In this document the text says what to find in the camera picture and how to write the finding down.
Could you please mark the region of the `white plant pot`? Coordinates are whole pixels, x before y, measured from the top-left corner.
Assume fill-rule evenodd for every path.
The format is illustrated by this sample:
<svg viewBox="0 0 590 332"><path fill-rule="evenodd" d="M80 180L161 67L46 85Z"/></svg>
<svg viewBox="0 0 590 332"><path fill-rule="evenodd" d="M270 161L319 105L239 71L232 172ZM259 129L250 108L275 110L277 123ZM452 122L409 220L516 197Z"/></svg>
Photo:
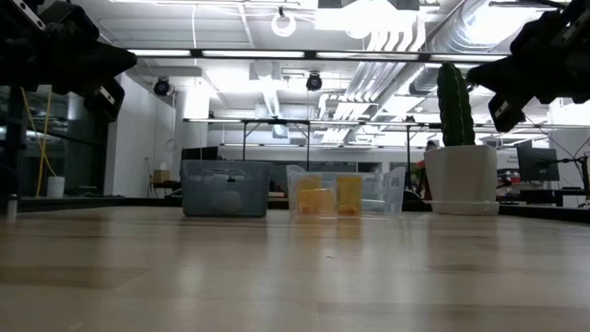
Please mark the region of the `white plant pot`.
<svg viewBox="0 0 590 332"><path fill-rule="evenodd" d="M437 148L424 153L433 213L496 216L497 152L489 146Z"/></svg>

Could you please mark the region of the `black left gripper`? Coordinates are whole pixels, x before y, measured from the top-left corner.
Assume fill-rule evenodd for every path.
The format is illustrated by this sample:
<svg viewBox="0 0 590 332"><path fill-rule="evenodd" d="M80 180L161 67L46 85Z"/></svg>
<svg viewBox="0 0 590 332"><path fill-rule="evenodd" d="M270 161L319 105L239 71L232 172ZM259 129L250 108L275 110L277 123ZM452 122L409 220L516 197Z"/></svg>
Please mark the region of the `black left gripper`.
<svg viewBox="0 0 590 332"><path fill-rule="evenodd" d="M82 6L44 2L0 0L0 86L87 93L85 108L115 122L125 92L114 77L135 66L136 56L101 42Z"/></svg>

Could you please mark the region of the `white cup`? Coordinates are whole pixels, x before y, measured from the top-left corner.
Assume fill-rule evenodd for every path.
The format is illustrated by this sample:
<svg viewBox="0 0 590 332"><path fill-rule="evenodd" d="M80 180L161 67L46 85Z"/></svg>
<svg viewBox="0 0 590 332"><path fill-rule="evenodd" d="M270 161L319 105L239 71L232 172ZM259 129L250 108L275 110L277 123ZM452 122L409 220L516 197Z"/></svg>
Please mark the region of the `white cup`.
<svg viewBox="0 0 590 332"><path fill-rule="evenodd" d="M65 177L49 176L47 178L47 198L63 198L65 194Z"/></svg>

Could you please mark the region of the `background black metal frame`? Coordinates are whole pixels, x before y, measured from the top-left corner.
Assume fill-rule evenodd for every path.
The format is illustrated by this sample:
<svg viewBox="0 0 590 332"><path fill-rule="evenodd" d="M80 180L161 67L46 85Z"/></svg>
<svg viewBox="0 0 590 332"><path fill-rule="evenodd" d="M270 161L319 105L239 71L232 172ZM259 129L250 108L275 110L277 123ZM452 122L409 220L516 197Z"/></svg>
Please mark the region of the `background black metal frame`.
<svg viewBox="0 0 590 332"><path fill-rule="evenodd" d="M242 128L242 141L222 142L218 145L220 154L231 160L303 160L311 161L360 161L386 162L411 160L411 140L417 134L440 134L442 126L438 123L407 122L362 122L362 121L310 121L294 119L196 119L197 124L238 125ZM280 125L293 127L303 134L303 144L249 143L247 137L260 126ZM365 126L383 126L389 133L401 133L404 146L394 145L353 145L344 143L312 144L312 129L316 126L334 125L337 129L354 129Z"/></svg>

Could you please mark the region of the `silver ventilation duct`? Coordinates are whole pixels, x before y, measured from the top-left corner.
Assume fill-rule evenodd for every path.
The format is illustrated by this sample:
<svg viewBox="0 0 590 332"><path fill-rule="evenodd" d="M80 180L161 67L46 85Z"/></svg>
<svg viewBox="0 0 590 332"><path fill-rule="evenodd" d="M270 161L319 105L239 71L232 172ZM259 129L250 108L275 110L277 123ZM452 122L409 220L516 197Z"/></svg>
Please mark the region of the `silver ventilation duct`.
<svg viewBox="0 0 590 332"><path fill-rule="evenodd" d="M483 22L484 12L490 0L462 0L450 18L427 40L424 50L431 53L484 53L493 42L483 41L483 33L476 32L476 25ZM437 68L420 68L418 76L409 84L412 95L428 95L436 90Z"/></svg>

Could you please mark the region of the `long ceiling light bar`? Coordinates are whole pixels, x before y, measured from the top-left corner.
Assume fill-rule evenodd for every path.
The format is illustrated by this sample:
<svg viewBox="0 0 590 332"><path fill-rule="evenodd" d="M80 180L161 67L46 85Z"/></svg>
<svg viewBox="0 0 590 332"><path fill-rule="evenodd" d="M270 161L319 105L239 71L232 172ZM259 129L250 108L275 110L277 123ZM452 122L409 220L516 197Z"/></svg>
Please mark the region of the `long ceiling light bar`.
<svg viewBox="0 0 590 332"><path fill-rule="evenodd" d="M232 59L232 60L302 60L334 62L378 62L480 65L507 57L505 53L430 53L430 52L368 52L311 51L270 49L128 49L138 58Z"/></svg>

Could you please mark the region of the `clear plastic bin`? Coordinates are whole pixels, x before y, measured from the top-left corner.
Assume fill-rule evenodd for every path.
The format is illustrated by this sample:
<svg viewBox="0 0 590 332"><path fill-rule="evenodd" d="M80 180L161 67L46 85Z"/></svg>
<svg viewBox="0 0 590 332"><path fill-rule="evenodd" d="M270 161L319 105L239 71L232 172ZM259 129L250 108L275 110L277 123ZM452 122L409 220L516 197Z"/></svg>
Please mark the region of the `clear plastic bin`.
<svg viewBox="0 0 590 332"><path fill-rule="evenodd" d="M322 188L330 188L336 194L338 176L359 176L362 178L361 213L358 216L338 215L336 210L327 215L305 215L326 217L360 217L363 215L394 216L401 212L405 191L406 169L397 167L390 172L307 172L295 165L287 167L289 210L300 214L297 208L297 180L301 174L316 173L323 177Z"/></svg>

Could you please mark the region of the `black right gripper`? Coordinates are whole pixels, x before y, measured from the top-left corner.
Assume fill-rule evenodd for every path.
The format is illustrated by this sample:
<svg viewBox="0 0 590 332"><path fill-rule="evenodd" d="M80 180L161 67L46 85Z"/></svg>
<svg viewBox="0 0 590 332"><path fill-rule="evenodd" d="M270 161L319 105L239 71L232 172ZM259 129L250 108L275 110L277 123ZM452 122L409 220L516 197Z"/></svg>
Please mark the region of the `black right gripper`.
<svg viewBox="0 0 590 332"><path fill-rule="evenodd" d="M562 10L524 24L501 60L470 69L466 80L495 94L488 109L495 129L511 131L525 120L526 101L570 98L590 101L590 0L572 0Z"/></svg>

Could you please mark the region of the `grey plastic bin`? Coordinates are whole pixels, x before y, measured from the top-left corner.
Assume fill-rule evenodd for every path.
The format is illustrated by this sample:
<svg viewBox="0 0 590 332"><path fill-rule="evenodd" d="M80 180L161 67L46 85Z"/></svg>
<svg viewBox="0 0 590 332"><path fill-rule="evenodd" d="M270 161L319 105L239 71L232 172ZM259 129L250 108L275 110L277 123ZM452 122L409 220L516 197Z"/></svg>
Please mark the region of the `grey plastic bin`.
<svg viewBox="0 0 590 332"><path fill-rule="evenodd" d="M183 214L262 218L271 171L269 162L185 160L181 166Z"/></svg>

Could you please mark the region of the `green cactus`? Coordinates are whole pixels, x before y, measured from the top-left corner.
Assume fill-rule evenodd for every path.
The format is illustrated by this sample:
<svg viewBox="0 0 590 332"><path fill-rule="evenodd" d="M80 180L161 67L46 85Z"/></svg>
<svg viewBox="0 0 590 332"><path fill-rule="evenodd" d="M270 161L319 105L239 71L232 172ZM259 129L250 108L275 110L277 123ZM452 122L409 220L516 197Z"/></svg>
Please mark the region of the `green cactus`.
<svg viewBox="0 0 590 332"><path fill-rule="evenodd" d="M443 144L474 146L476 136L467 84L452 63L445 62L438 69L437 97Z"/></svg>

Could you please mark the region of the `black computer monitor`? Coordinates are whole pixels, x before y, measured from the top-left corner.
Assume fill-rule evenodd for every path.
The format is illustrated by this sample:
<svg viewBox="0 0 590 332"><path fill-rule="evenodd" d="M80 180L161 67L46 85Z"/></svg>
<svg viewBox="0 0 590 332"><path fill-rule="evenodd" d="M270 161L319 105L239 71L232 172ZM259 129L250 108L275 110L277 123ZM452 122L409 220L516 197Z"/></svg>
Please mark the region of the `black computer monitor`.
<svg viewBox="0 0 590 332"><path fill-rule="evenodd" d="M518 148L517 158L523 182L557 182L560 179L554 148Z"/></svg>

